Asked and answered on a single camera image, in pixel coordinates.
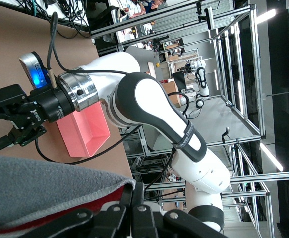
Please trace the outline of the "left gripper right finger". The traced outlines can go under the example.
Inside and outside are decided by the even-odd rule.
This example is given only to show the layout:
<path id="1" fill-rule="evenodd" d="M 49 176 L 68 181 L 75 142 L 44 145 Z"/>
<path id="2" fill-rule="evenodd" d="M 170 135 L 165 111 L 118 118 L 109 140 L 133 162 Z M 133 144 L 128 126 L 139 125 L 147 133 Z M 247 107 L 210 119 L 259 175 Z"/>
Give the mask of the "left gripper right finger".
<path id="1" fill-rule="evenodd" d="M 132 195 L 131 233 L 134 238 L 224 238 L 223 211 L 212 205 L 188 213 L 173 209 L 161 214 L 156 203 L 144 202 L 144 184 L 137 183 Z"/>

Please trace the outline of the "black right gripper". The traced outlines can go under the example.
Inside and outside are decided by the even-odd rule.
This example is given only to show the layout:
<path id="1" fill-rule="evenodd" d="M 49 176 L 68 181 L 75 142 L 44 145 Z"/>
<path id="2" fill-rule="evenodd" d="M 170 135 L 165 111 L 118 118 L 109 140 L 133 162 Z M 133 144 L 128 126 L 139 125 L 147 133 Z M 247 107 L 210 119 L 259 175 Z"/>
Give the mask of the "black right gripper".
<path id="1" fill-rule="evenodd" d="M 17 109 L 22 105 L 22 115 Z M 0 138 L 0 150 L 12 146 L 26 146 L 47 132 L 41 125 L 44 120 L 52 123 L 74 111 L 75 107 L 67 90 L 60 82 L 53 89 L 50 85 L 33 89 L 27 95 L 20 85 L 13 84 L 0 89 L 0 119 L 13 121 L 22 117 L 29 125 L 13 128 Z"/>

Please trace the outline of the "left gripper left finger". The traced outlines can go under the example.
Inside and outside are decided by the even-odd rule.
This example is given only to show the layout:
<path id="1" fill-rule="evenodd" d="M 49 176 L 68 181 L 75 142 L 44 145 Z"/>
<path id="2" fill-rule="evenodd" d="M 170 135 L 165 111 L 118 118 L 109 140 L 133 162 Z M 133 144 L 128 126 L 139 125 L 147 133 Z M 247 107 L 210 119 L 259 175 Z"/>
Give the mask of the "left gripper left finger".
<path id="1" fill-rule="evenodd" d="M 23 234 L 22 238 L 115 238 L 131 204 L 133 187 L 123 188 L 120 201 L 105 203 L 96 214 L 77 208 Z"/>

